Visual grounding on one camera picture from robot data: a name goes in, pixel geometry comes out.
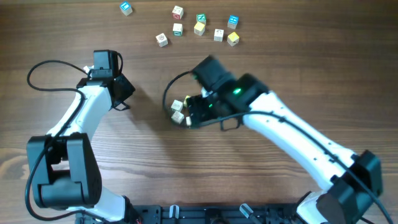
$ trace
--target blue logo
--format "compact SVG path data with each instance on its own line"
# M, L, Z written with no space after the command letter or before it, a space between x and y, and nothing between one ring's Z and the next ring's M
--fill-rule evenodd
M229 17L229 23L232 23L232 24L237 24L238 23L238 20L239 20L239 17L238 16L230 16Z
M128 2L124 2L120 5L120 8L123 10L127 10L130 8L130 4Z

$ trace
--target robotic arm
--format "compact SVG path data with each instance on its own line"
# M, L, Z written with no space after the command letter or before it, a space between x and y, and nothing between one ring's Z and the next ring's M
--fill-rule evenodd
M81 103L80 94L47 135L29 140L30 169L43 148L53 142L32 179L34 200L40 208L75 212L79 224L356 223L373 203L369 192L375 197L382 193L381 165L375 155L366 151L357 156L331 141L291 112L252 75L236 80L209 56L192 70L203 86L202 95L187 100L192 127L236 118L239 124L259 132L295 159L322 191L309 192L298 203L256 207L133 207L127 197L102 186L90 144L101 118L135 90L121 73L118 56L111 50L94 51L94 68L76 87L84 94L83 106L68 128L57 137ZM53 170L52 165L61 161L69 161L69 169Z

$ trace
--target blue cube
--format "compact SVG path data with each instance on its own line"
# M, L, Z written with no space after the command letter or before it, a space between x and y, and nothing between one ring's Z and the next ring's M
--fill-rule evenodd
M123 14L128 16L132 13L131 5L128 2L123 2L120 4L120 10L122 10Z
M239 21L238 16L230 15L230 17L228 19L228 27L231 29L236 29L236 25L238 24L238 21Z

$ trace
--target wood grain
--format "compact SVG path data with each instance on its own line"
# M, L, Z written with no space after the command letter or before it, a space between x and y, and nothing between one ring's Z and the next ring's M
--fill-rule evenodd
M40 223L27 213L25 145L46 133L72 102L71 93L30 89L26 74L59 59L92 65L94 50L124 57L124 74L137 87L129 111L110 111L92 146L104 185L134 204L170 205L295 202L318 190L309 175L270 141L246 128L222 133L217 125L182 131L161 110L174 76L209 54L237 77L249 72L300 117L336 142L382 160L382 202L398 221L398 5L376 1L133 1L125 17L119 1L1 1L0 5L0 223ZM171 10L184 8L183 37L172 35ZM203 37L195 14L206 13ZM213 41L228 16L239 16L239 44ZM169 45L155 36L164 32ZM82 77L64 65L33 74L42 87L75 86ZM168 101L195 95L183 78ZM40 210L45 215L54 211ZM384 223L373 207L366 217ZM71 223L73 219L61 220Z

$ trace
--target wooden surface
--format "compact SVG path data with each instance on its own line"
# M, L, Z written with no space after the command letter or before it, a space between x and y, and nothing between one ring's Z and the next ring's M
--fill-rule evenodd
M57 4L39 4L57 2ZM129 111L110 111L92 140L103 183L133 204L185 205L296 202L318 190L309 175L270 141L246 128L219 126L182 131L161 110L174 76L209 54L237 77L257 76L304 120L336 142L382 161L382 202L398 221L398 17L397 5L378 1L133 1L126 17L119 1L2 1L0 6L0 223L39 223L23 201L28 166L25 145L62 117L72 93L29 88L26 75L38 62L59 59L93 64L93 51L124 57L124 74L137 88ZM174 5L184 8L172 19ZM206 13L203 37L195 15ZM214 42L239 16L239 44ZM174 22L183 37L172 35ZM160 48L155 36L165 33ZM74 87L81 73L46 65L33 74L42 87ZM198 94L184 77L169 103ZM41 210L41 214L54 212ZM366 214L384 223L373 206ZM72 219L60 222L71 223Z

